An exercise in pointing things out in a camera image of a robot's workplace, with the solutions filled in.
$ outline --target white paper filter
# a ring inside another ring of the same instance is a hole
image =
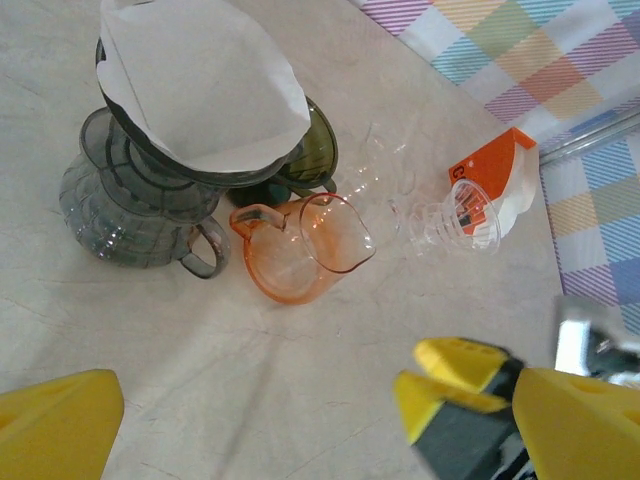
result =
[[[224,1],[102,0],[101,17],[102,89],[177,162],[258,170],[309,129],[291,65],[258,23]]]

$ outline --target beige countertop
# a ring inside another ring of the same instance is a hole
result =
[[[423,180],[444,192],[447,167],[502,130],[346,0],[232,3],[281,45],[334,125],[341,163],[375,122],[406,139]],[[393,378],[416,368],[412,347],[428,336],[476,338],[550,364],[560,282],[541,194],[493,257],[413,276],[374,259],[301,307],[258,292],[235,237],[228,270],[212,281],[177,264],[101,263],[58,206],[79,128],[102,106],[98,7],[0,8],[0,391],[115,370],[126,413],[107,480],[430,478],[405,443]],[[221,223],[228,211],[216,212]]]

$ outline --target plaid cloth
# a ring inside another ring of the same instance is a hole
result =
[[[608,305],[640,335],[640,132],[541,178],[565,293]]]
[[[351,1],[539,142],[638,96],[638,0]]]

